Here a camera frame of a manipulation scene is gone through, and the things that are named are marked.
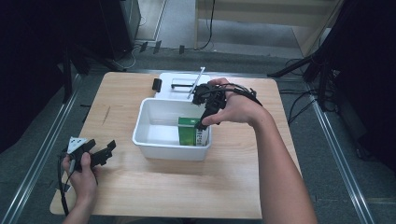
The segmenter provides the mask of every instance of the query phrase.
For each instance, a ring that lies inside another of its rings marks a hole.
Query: black device
[[[222,85],[210,85],[201,84],[196,86],[193,90],[192,103],[195,105],[205,104],[205,112],[201,116],[198,123],[195,124],[195,128],[198,130],[206,130],[207,126],[202,124],[202,120],[210,115],[217,114],[220,109],[224,109],[227,105],[227,98],[225,95],[226,91],[233,91],[240,95],[246,96],[248,99],[254,101],[258,105],[262,105],[256,98],[256,93],[253,89],[246,89],[245,87],[233,83],[227,83]]]
[[[70,170],[69,170],[69,177],[75,172],[81,172],[81,157],[82,154],[84,154],[84,152],[88,152],[90,153],[90,150],[96,145],[95,140],[92,139],[89,142],[85,143],[84,145],[78,147],[76,150],[74,150],[72,153],[68,154],[70,156]],[[113,156],[113,154],[111,153],[113,151],[113,149],[116,148],[116,141],[111,141],[109,144],[107,144],[107,147],[97,151],[93,154],[91,154],[91,168],[93,168],[94,166],[101,164],[101,165],[105,165],[107,162],[108,158],[111,158]],[[62,207],[64,208],[64,214],[68,215],[69,214],[69,210],[67,208],[67,202],[66,202],[66,198],[64,197],[64,193],[65,193],[65,189],[67,186],[67,181],[65,184],[62,183],[62,174],[61,174],[61,166],[62,166],[62,160],[63,158],[66,156],[66,150],[67,148],[65,148],[64,150],[62,150],[62,155],[59,158],[59,162],[58,162],[58,184],[59,184],[59,190],[61,191],[61,197],[62,197]]]

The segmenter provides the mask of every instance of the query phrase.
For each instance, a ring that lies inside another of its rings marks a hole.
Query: table top
[[[80,137],[95,139],[93,150],[105,148],[113,139],[117,147],[101,167],[93,214],[262,218],[256,139],[247,124],[214,125],[212,146],[204,161],[156,160],[142,155],[132,134],[141,102],[154,96],[151,87],[155,77],[158,75],[108,73],[96,94]],[[267,78],[227,79],[257,92],[300,169],[276,82]],[[76,199],[72,189],[66,199],[71,209]],[[59,190],[50,211],[64,213]]]

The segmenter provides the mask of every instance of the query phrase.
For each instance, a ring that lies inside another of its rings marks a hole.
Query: hand
[[[67,175],[70,175],[70,157],[68,155],[64,158],[62,166],[66,170]],[[91,156],[88,152],[82,154],[81,167],[81,172],[75,171],[70,176],[70,181],[77,194],[76,205],[82,203],[84,206],[94,206],[97,194],[97,183],[95,178],[97,170],[94,172],[92,171]]]
[[[213,79],[208,82],[211,85],[227,84],[226,78]],[[232,121],[239,123],[248,123],[250,126],[255,125],[257,119],[260,118],[262,112],[266,110],[251,101],[246,96],[239,95],[232,91],[226,91],[227,105],[223,110],[215,115],[208,116],[202,120],[204,125],[212,125],[223,121]]]

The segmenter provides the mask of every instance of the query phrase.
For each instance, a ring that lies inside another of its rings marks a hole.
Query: white plastic container
[[[203,105],[185,100],[147,98],[140,106],[132,140],[147,158],[203,161],[212,144],[211,127],[204,147],[181,146],[177,121],[179,117],[200,118],[204,111]]]

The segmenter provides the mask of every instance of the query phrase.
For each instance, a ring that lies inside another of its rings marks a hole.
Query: person's left hand
[[[70,157],[68,155],[64,158],[62,166],[66,170],[67,175],[70,176]],[[70,176],[70,181],[77,194],[76,205],[82,203],[84,206],[94,206],[97,194],[97,182],[95,178],[97,170],[95,172],[92,171],[91,156],[88,152],[82,154],[81,167],[81,172],[75,171]]]

